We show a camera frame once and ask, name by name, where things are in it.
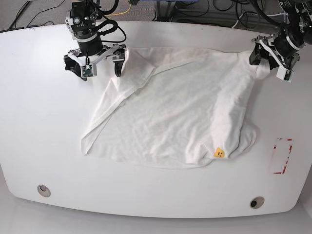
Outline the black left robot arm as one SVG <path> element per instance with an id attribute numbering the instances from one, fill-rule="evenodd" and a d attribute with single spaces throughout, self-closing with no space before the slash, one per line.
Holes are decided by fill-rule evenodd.
<path id="1" fill-rule="evenodd" d="M 280 0 L 280 7 L 287 13 L 288 22 L 277 22 L 266 15 L 257 1 L 249 3 L 257 14 L 278 28 L 269 37 L 254 39 L 255 48 L 250 55 L 250 64 L 258 65 L 262 59 L 269 61 L 270 68 L 280 67 L 291 71 L 299 60 L 298 51 L 312 43 L 312 2 L 310 0 Z"/>

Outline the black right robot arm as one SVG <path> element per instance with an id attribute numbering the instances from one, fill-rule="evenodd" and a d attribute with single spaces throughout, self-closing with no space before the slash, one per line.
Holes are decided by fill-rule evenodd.
<path id="1" fill-rule="evenodd" d="M 126 33 L 115 20 L 108 19 L 118 7 L 101 10 L 100 1 L 73 0 L 65 24 L 79 48 L 70 50 L 63 58 L 65 70 L 83 81 L 97 76 L 97 64 L 111 58 L 115 75 L 121 76 L 126 56 Z"/>

